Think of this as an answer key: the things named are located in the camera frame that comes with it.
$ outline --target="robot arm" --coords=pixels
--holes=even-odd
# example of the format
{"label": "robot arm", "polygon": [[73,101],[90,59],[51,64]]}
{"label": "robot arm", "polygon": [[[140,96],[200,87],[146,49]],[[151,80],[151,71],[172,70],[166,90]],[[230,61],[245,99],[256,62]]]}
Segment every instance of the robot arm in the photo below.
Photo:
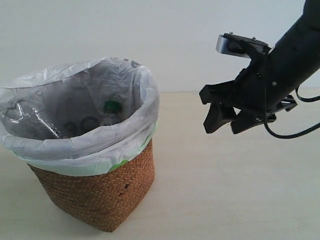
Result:
{"label": "robot arm", "polygon": [[202,103],[210,104],[203,124],[208,134],[230,122],[234,134],[264,124],[274,137],[283,139],[300,137],[320,128],[319,123],[301,133],[280,136],[268,127],[268,123],[277,119],[277,112],[288,112],[297,106],[290,93],[298,91],[299,86],[320,68],[319,11],[320,0],[306,0],[302,16],[272,50],[255,38],[232,33],[219,36],[218,52],[251,58],[251,61],[234,80],[205,85],[200,91]]}

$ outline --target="wicker basket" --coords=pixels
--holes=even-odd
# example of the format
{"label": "wicker basket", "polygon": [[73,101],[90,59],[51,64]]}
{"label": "wicker basket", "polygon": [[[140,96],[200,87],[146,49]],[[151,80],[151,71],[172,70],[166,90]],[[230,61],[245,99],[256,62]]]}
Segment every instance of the wicker basket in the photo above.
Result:
{"label": "wicker basket", "polygon": [[60,209],[113,232],[138,206],[155,178],[152,141],[135,159],[96,176],[66,176],[29,165]]}

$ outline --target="wire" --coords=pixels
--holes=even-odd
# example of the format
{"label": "wire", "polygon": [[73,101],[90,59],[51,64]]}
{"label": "wire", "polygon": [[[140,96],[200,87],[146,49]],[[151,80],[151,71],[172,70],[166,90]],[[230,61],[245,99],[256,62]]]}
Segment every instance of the wire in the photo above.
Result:
{"label": "wire", "polygon": [[317,129],[320,128],[320,122],[306,130],[303,130],[301,132],[295,133],[295,134],[291,134],[291,135],[279,135],[277,133],[275,133],[274,131],[272,131],[270,129],[270,127],[268,126],[268,114],[267,114],[267,84],[268,84],[268,78],[269,78],[269,74],[268,74],[268,56],[269,56],[269,52],[267,50],[264,51],[265,54],[265,81],[264,81],[264,120],[263,120],[263,124],[265,129],[267,130],[267,132],[269,134],[271,134],[273,137],[278,138],[278,139],[296,139],[299,137],[302,137],[304,135],[307,135]]}
{"label": "wire", "polygon": [[316,102],[316,101],[319,101],[319,100],[320,100],[320,95],[319,95],[319,96],[315,96],[315,97],[311,97],[311,98],[305,98],[305,97],[300,96],[299,93],[298,93],[299,87],[300,87],[300,86],[298,86],[298,87],[295,89],[295,93],[296,93],[297,98],[298,98],[300,101],[305,102],[305,103],[313,103],[313,102]]}

